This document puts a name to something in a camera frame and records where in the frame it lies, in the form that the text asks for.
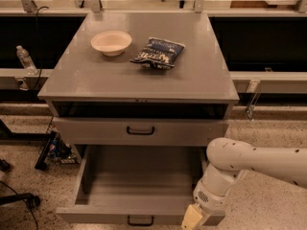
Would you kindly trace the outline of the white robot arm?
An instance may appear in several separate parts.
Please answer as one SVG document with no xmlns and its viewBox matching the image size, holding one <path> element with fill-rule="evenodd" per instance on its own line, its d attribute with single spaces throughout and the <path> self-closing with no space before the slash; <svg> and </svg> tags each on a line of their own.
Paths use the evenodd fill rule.
<svg viewBox="0 0 307 230">
<path fill-rule="evenodd" d="M 181 229 L 199 230 L 225 217 L 222 205 L 230 189 L 248 171 L 307 188 L 307 149 L 260 148 L 229 138 L 212 140 L 206 150 L 206 168 L 193 192 Z"/>
</svg>

